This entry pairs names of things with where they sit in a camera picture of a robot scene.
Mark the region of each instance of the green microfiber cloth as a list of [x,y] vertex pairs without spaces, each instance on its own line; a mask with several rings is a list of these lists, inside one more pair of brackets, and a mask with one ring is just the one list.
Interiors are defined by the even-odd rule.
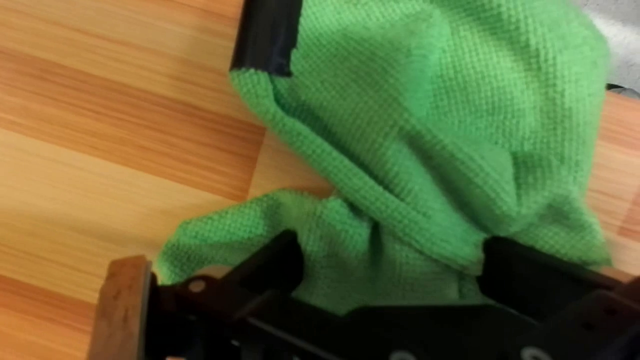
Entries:
[[584,205],[608,50],[565,0],[305,0],[291,77],[235,71],[247,108],[335,188],[274,193],[180,226],[161,283],[234,267],[283,228],[296,296],[484,303],[481,243],[608,264]]

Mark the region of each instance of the wooden floor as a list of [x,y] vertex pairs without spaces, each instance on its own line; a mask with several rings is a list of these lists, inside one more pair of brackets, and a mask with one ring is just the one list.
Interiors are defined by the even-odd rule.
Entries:
[[[225,83],[239,0],[0,0],[0,360],[84,359],[105,267],[183,219],[327,187]],[[640,275],[640,102],[609,97],[590,205]]]

